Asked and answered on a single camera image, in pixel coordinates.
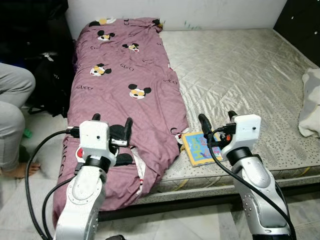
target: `book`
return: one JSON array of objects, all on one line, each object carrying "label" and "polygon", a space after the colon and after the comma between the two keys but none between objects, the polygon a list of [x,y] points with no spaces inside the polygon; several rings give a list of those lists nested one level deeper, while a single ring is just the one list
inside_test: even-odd
[{"label": "book", "polygon": [[[217,133],[213,136],[216,141],[220,138]],[[212,158],[207,140],[204,138],[203,132],[190,132],[182,135],[182,141],[193,167],[198,167],[206,164],[212,164],[215,160]],[[213,147],[213,153],[218,161],[223,161],[220,147]]]}]

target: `white cloth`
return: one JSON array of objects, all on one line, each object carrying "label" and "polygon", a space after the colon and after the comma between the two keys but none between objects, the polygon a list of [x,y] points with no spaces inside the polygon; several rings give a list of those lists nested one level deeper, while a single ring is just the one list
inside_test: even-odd
[{"label": "white cloth", "polygon": [[304,83],[303,108],[299,117],[299,131],[305,136],[320,137],[320,68],[309,68],[302,76]]}]

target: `purple blanket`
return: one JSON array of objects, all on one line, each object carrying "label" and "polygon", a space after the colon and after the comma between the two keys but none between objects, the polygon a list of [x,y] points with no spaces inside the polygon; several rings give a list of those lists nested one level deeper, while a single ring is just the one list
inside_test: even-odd
[{"label": "purple blanket", "polygon": [[[132,164],[107,173],[101,211],[124,208],[147,194],[179,155],[176,135],[188,127],[186,108],[161,30],[155,18],[101,19],[87,25],[76,43],[68,125],[79,126],[95,113],[110,125],[133,119],[130,145],[138,155],[120,149]],[[82,156],[78,148],[78,139],[64,139],[58,183],[74,175]],[[54,223],[65,206],[66,187],[54,194]]]}]

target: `tile floor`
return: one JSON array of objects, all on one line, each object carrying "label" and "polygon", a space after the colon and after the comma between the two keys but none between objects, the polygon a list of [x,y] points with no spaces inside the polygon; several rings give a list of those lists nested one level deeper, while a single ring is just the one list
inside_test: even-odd
[{"label": "tile floor", "polygon": [[[31,152],[49,134],[65,129],[66,119],[47,113],[28,115],[26,126],[33,136],[22,144]],[[41,171],[30,178],[35,213],[40,220],[45,194],[56,184],[60,168],[63,136],[50,140],[40,150]],[[39,240],[27,208],[25,183],[0,177],[0,240]],[[320,191],[288,197],[291,219],[298,240],[320,240]],[[47,216],[51,215],[52,199]],[[51,232],[53,225],[48,217]],[[241,203],[198,207],[101,222],[96,235],[104,240],[122,234],[128,240],[249,240],[252,239]]]}]

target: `bed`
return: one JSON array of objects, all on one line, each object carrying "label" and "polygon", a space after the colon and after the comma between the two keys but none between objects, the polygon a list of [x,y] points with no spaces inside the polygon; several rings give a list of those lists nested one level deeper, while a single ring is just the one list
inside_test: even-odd
[{"label": "bed", "polygon": [[[178,78],[190,132],[201,130],[198,122],[200,113],[209,117],[213,128],[229,121],[229,110],[239,114],[257,114],[262,117],[261,132],[252,152],[261,156],[279,184],[285,187],[320,182],[319,139],[303,137],[298,129],[303,103],[301,78],[306,69],[317,66],[272,29],[162,31],[159,35],[162,38],[159,44],[164,45],[169,59],[168,68]],[[88,88],[89,82],[85,84],[82,81],[80,85],[77,81],[75,79],[73,83],[73,92],[78,86]],[[85,97],[83,95],[83,105],[86,104]],[[69,148],[71,141],[65,139],[64,150]],[[132,152],[139,157],[135,149]],[[74,161],[77,161],[76,155],[73,153]],[[65,156],[64,151],[62,170],[66,168]],[[60,174],[59,182],[67,177]],[[215,164],[191,167],[185,151],[161,177],[147,195],[141,195],[129,204],[235,193],[230,176]],[[56,211],[57,205],[63,209],[65,200],[61,196],[54,195],[54,218],[60,213]]]}]

